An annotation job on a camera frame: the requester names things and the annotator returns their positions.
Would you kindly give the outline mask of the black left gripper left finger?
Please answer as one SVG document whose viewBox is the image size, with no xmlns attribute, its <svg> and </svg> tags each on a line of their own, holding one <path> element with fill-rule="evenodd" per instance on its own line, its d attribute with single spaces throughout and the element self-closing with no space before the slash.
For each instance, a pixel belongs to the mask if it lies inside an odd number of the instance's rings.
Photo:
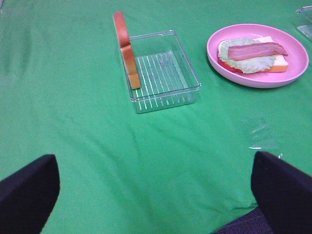
<svg viewBox="0 0 312 234">
<path fill-rule="evenodd" d="M 43 155 L 0 181 L 0 232 L 39 234 L 60 192 L 55 155 Z"/>
</svg>

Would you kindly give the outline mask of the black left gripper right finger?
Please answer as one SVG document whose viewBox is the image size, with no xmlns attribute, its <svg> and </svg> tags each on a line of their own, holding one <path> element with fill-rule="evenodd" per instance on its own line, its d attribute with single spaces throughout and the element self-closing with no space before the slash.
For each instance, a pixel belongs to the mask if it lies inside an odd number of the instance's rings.
<svg viewBox="0 0 312 234">
<path fill-rule="evenodd" d="M 275 155 L 258 151 L 252 193 L 276 234 L 312 232 L 312 178 Z"/>
</svg>

